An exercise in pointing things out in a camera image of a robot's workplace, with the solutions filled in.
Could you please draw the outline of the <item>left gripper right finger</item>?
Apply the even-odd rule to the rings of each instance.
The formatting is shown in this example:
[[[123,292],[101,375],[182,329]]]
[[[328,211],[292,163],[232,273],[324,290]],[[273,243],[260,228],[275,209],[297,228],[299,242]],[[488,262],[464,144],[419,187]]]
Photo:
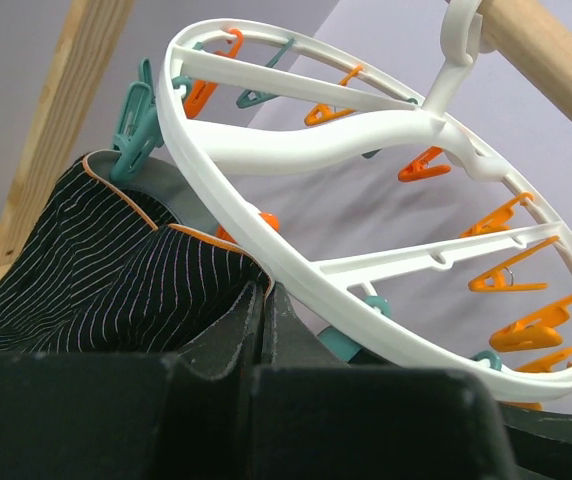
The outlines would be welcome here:
[[[349,366],[295,314],[281,285],[265,306],[250,389],[253,479],[512,479],[498,407],[451,369]]]

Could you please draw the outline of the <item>black striped underwear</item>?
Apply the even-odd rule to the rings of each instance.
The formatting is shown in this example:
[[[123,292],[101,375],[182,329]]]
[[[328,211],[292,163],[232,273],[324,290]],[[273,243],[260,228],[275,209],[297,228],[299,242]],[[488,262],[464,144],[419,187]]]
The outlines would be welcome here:
[[[86,154],[57,181],[0,280],[0,352],[173,351],[271,292],[243,249],[111,183],[115,159]]]

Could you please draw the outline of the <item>white round clip hanger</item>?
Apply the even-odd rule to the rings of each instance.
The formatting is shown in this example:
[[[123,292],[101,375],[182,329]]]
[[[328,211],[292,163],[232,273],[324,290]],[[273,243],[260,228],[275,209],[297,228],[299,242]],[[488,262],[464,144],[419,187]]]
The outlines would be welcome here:
[[[354,24],[318,39],[238,18],[184,27],[158,78],[167,150],[198,198],[270,278],[324,320],[349,317],[401,367],[477,376],[503,402],[572,395],[572,306],[560,346],[498,352],[489,339],[572,294],[572,137],[493,60],[485,1],[353,1]],[[244,43],[228,51],[229,29]],[[264,65],[289,37],[273,69]],[[278,97],[247,109],[261,74]],[[188,119],[202,79],[218,86]],[[529,292],[468,283],[517,263]],[[384,297],[390,320],[354,311]]]

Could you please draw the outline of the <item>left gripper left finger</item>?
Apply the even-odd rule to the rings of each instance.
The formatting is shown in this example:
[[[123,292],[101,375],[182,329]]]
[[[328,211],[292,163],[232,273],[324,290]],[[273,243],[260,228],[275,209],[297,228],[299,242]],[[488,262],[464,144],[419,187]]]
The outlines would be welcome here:
[[[0,479],[234,479],[263,290],[164,354],[0,353]]]

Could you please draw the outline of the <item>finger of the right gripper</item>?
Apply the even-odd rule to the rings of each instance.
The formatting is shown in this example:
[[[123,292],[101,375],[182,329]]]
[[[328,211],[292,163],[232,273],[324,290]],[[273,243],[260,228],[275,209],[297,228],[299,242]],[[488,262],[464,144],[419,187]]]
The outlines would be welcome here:
[[[572,479],[572,415],[501,403],[497,479]]]

